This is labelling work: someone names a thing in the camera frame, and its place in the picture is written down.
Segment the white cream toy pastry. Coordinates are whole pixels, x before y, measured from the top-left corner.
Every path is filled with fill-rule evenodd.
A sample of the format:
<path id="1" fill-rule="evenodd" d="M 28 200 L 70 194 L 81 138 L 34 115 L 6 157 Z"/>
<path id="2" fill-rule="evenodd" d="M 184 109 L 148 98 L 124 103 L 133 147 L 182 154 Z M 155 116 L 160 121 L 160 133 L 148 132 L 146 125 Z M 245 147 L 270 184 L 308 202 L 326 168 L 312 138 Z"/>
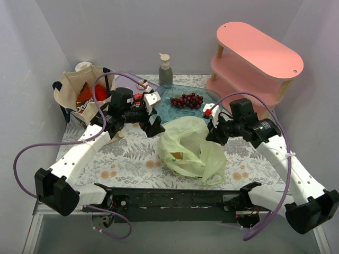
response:
<path id="1" fill-rule="evenodd" d="M 137 82 L 137 88 L 139 90 L 145 90 L 148 87 L 148 81 L 146 79 L 141 79 Z"/>

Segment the light green plastic grocery bag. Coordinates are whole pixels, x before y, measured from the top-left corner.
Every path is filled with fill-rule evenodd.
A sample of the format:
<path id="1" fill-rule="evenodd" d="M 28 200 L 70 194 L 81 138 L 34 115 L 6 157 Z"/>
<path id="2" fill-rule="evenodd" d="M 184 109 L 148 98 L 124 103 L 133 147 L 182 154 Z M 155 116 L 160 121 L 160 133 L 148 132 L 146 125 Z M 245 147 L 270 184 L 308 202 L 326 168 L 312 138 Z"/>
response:
<path id="1" fill-rule="evenodd" d="M 173 173 L 199 178 L 204 185 L 225 181 L 227 158 L 221 145 L 207 141 L 206 122 L 196 116 L 184 116 L 164 124 L 158 141 L 161 161 Z M 182 152 L 182 160 L 173 160 L 170 153 Z"/>

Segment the orange toy bread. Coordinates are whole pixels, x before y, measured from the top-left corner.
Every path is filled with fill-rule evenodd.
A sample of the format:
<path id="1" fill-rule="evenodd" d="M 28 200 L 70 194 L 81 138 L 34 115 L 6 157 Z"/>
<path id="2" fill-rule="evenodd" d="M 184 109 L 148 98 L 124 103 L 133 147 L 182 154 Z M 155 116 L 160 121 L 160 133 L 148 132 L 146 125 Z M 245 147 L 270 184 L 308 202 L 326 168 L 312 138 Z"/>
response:
<path id="1" fill-rule="evenodd" d="M 182 160 L 183 159 L 183 153 L 182 152 L 172 152 L 170 153 L 173 160 Z"/>

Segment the red grape bunch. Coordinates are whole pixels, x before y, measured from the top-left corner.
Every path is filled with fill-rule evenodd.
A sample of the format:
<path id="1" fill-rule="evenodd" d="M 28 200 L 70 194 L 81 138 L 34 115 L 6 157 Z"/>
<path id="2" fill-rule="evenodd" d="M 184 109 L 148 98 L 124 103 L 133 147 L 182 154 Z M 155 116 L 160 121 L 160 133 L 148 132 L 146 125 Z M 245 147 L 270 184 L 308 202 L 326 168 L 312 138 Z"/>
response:
<path id="1" fill-rule="evenodd" d="M 182 96 L 178 98 L 171 97 L 169 100 L 171 105 L 176 108 L 187 107 L 190 109 L 198 109 L 202 106 L 204 97 L 196 93 L 191 93 L 191 94 L 182 94 Z"/>

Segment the orange Doritos chip bag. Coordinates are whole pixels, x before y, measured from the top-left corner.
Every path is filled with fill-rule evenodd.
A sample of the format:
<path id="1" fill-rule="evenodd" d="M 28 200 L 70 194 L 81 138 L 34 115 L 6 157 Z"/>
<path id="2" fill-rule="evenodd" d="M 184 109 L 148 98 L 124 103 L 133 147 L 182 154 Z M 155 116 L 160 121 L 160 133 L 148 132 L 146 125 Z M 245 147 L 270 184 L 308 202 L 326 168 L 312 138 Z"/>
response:
<path id="1" fill-rule="evenodd" d="M 100 84 L 95 86 L 95 97 L 97 101 L 104 101 L 108 97 L 108 91 Z M 92 88 L 88 83 L 85 83 L 77 97 L 76 108 L 78 113 L 83 113 L 89 103 L 94 102 Z"/>

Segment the beige canvas tote bag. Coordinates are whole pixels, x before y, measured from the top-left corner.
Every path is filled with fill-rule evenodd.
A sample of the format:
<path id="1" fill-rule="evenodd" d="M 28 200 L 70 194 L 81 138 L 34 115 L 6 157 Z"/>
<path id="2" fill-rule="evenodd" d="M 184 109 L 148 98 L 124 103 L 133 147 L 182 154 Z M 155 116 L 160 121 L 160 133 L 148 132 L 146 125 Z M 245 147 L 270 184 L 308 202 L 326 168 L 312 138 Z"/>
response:
<path id="1" fill-rule="evenodd" d="M 101 76 L 110 71 L 105 67 L 90 65 L 81 71 L 65 72 L 58 81 L 53 83 L 53 96 L 59 104 L 66 122 L 69 122 L 70 117 L 73 116 L 83 126 L 88 126 L 98 113 L 95 102 L 89 103 L 82 114 L 77 112 L 77 97 L 85 83 L 91 86 L 93 98 L 95 97 L 95 86 L 97 84 L 100 84 L 108 91 L 107 99 L 98 101 L 99 106 L 111 101 L 111 92 L 115 90 L 114 75 Z"/>

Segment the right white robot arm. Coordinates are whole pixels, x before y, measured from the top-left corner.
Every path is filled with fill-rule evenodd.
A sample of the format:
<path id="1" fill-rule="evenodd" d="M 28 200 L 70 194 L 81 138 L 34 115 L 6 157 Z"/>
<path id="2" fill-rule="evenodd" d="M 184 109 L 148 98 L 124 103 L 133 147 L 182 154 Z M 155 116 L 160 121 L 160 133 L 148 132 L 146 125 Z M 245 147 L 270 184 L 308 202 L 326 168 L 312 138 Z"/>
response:
<path id="1" fill-rule="evenodd" d="M 252 210 L 266 208 L 271 214 L 254 228 L 259 231 L 270 218 L 280 215 L 299 234 L 305 234 L 330 220 L 338 208 L 338 191 L 328 191 L 313 178 L 288 148 L 282 131 L 270 119 L 259 120 L 252 102 L 246 98 L 230 103 L 231 120 L 222 116 L 219 106 L 207 104 L 204 117 L 209 119 L 206 140 L 225 145 L 229 138 L 249 142 L 285 180 L 283 193 L 265 188 L 258 182 L 245 185 L 236 198 L 226 204 Z"/>

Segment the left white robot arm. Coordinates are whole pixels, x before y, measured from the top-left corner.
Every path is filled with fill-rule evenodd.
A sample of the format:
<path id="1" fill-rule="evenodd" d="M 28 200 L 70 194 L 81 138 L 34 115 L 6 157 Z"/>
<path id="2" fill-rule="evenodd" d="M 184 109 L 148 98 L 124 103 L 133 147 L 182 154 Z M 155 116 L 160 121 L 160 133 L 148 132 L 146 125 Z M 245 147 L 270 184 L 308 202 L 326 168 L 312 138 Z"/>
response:
<path id="1" fill-rule="evenodd" d="M 113 205 L 111 188 L 98 183 L 76 188 L 76 179 L 92 157 L 126 123 L 138 123 L 149 138 L 164 132 L 160 116 L 152 118 L 157 113 L 153 107 L 160 101 L 159 93 L 150 87 L 141 98 L 135 98 L 128 88 L 113 90 L 111 100 L 100 107 L 79 143 L 49 169 L 40 168 L 36 172 L 34 180 L 38 200 L 62 216 L 68 216 L 78 206 L 87 205 L 95 205 L 102 212 L 108 211 Z"/>

